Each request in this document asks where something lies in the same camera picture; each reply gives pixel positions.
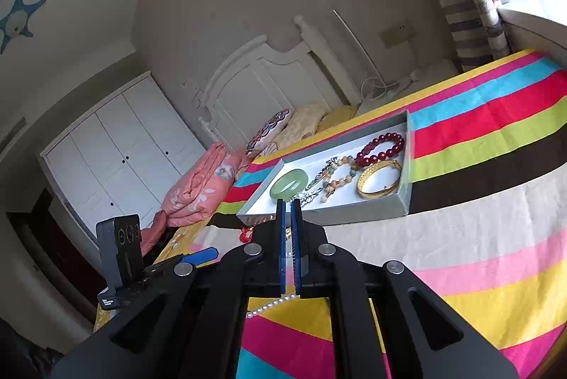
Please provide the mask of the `green jade bangle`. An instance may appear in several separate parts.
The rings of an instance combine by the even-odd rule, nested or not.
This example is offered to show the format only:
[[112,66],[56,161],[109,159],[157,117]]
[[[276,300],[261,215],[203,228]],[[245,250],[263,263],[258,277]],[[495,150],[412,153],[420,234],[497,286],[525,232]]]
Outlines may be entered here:
[[309,176],[301,169],[291,170],[279,177],[272,185],[269,195],[272,200],[292,201],[302,193],[309,183]]

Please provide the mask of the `silver rhinestone brooch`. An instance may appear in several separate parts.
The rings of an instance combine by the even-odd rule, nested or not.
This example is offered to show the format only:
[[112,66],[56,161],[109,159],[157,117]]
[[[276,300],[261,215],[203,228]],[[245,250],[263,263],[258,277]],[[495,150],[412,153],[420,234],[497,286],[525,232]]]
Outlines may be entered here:
[[292,200],[299,200],[301,206],[305,206],[315,200],[321,193],[325,191],[331,182],[335,171],[341,166],[341,162],[337,157],[329,159],[324,167],[316,174],[312,181],[305,186],[302,192],[292,197]]

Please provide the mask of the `gold bangle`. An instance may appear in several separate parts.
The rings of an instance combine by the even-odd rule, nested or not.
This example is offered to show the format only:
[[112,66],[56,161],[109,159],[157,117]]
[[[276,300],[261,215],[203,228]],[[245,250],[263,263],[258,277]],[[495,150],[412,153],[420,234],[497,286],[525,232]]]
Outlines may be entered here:
[[396,160],[378,161],[359,177],[357,192],[365,200],[375,200],[394,193],[400,184],[402,166]]

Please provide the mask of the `yellow floral bed sheet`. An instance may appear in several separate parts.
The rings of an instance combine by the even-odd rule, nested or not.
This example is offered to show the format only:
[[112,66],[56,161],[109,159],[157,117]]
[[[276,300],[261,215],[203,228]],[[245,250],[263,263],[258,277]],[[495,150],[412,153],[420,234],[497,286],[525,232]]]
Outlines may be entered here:
[[[315,134],[321,133],[331,127],[335,127],[338,124],[342,124],[348,120],[351,120],[354,117],[355,113],[357,113],[357,110],[358,110],[357,107],[351,105],[343,105],[335,110],[332,110],[330,113],[328,113],[323,117],[323,119],[321,120],[321,122],[319,123],[316,129]],[[244,164],[241,165],[241,167],[237,171],[237,174],[235,175],[236,181],[239,180],[239,177],[241,177],[243,173],[246,171],[249,162],[246,161],[243,163]],[[231,207],[229,207],[229,203],[223,201],[217,205],[217,208],[214,212],[223,213],[223,214],[224,213],[232,214],[236,212],[235,209],[236,206],[237,204],[234,203]],[[169,257],[173,256],[174,251],[176,249],[179,252],[182,250],[183,246],[189,246],[190,242],[194,242],[194,240],[196,240],[195,237],[203,230],[203,228],[205,228],[208,225],[210,218],[212,217],[212,214],[213,213],[210,213],[203,221],[198,223],[196,222],[184,223],[184,226],[181,227],[181,231],[177,231],[178,229],[180,229],[179,227],[165,227],[161,238],[165,238],[166,235],[165,232],[169,233],[175,230],[175,233],[172,236],[173,238],[165,239],[165,249],[162,250],[160,253],[158,253],[158,257],[150,258],[150,265],[154,264],[156,260],[159,262],[167,259],[168,256]],[[104,311],[100,308],[100,306],[97,307],[97,315],[96,315],[95,325],[93,328],[93,333],[101,329],[105,324],[107,324],[117,314],[117,312],[118,310]]]

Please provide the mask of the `pink folded quilt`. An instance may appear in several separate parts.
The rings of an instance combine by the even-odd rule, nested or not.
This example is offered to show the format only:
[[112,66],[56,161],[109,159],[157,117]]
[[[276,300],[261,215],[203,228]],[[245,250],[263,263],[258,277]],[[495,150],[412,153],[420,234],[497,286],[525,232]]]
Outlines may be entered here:
[[213,143],[169,189],[152,224],[141,230],[142,256],[157,245],[167,227],[178,228],[209,219],[250,162],[244,151]]

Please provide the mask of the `embroidered decorative pillow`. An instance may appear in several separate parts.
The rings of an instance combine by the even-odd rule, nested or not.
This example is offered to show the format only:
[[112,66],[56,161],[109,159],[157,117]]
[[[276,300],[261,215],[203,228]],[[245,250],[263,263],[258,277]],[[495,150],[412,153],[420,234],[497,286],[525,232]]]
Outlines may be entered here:
[[274,114],[248,142],[245,153],[249,158],[258,156],[284,130],[294,111],[285,108]]

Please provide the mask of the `grey shallow cardboard box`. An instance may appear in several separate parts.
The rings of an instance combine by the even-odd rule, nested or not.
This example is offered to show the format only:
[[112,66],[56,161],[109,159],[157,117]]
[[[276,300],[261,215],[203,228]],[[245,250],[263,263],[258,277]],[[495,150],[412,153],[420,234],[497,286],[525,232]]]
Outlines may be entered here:
[[357,183],[352,181],[339,187],[327,201],[323,202],[317,197],[303,206],[303,217],[309,222],[321,225],[340,225],[406,216],[411,200],[411,160],[414,148],[412,122],[409,111],[406,110],[348,129],[325,141],[304,147],[294,154],[285,155],[268,171],[268,176],[236,216],[246,225],[270,221],[276,214],[276,201],[271,199],[269,190],[279,177],[291,170],[301,169],[307,173],[309,179],[314,179],[332,157],[354,157],[367,143],[387,132],[401,134],[405,140],[404,149],[395,156],[402,166],[398,189],[388,196],[365,200],[357,192]]

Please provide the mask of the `beige patterned pillow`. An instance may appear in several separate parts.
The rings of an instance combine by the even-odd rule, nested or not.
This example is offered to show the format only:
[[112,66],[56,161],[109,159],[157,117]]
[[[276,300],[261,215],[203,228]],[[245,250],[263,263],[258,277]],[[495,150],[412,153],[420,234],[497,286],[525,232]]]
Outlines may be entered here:
[[319,123],[328,113],[328,108],[321,102],[297,107],[283,130],[259,153],[259,156],[272,154],[314,135]]

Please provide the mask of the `white wooden headboard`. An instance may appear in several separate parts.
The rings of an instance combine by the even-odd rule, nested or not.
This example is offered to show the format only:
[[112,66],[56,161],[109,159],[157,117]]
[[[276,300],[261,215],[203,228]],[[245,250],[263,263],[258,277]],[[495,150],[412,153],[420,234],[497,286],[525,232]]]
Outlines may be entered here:
[[212,141],[242,149],[285,108],[361,104],[361,91],[324,36],[301,15],[294,24],[301,41],[291,50],[277,51],[259,35],[216,69],[199,105],[199,122]]

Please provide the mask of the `white wardrobe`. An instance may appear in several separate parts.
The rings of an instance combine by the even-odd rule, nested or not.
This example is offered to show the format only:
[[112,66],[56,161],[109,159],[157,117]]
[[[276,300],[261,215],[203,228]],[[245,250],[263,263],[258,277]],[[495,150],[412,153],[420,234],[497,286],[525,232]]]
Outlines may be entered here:
[[94,104],[42,150],[45,172],[89,238],[97,223],[138,215],[147,228],[205,148],[149,72]]

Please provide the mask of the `white nightstand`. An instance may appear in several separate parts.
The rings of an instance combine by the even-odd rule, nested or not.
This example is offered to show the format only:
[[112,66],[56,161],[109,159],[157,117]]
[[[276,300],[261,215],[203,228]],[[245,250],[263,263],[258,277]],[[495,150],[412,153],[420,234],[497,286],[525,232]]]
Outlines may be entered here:
[[355,114],[360,116],[458,74],[459,69],[452,60],[442,59],[432,65],[414,69],[387,89],[379,87],[376,78],[368,78],[362,85],[363,100]]

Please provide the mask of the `striped multicolour bedspread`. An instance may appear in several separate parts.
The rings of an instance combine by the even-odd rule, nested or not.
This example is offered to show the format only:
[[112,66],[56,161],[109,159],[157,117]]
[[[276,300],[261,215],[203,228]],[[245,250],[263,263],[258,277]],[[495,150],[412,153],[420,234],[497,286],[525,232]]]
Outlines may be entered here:
[[289,148],[409,112],[409,215],[331,226],[360,260],[396,259],[528,377],[566,330],[566,72],[525,50]]

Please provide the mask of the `striped sailboat curtain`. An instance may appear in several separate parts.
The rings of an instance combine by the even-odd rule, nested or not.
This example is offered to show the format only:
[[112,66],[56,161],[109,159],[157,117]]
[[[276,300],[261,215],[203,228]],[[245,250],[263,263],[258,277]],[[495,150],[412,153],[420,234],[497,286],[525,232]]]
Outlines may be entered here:
[[510,55],[498,11],[486,2],[438,0],[448,23],[463,72]]

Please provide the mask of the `wall power socket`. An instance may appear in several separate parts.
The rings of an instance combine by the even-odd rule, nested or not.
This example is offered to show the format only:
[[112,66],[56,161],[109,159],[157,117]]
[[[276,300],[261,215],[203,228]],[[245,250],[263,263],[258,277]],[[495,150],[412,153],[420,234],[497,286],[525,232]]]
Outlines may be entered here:
[[382,44],[387,49],[391,49],[399,44],[412,39],[415,35],[413,25],[409,21],[404,21],[390,28],[385,28],[378,33]]

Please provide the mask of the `blue star wall sticker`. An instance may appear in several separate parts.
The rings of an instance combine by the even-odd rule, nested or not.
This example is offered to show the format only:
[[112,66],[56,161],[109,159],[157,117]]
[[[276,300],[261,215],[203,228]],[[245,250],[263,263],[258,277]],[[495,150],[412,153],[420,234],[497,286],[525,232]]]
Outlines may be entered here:
[[26,4],[23,0],[14,0],[9,13],[1,19],[0,28],[3,33],[1,41],[1,54],[4,53],[8,44],[19,36],[32,38],[34,34],[29,30],[29,21],[38,9],[44,5],[46,0],[39,0],[32,4]]

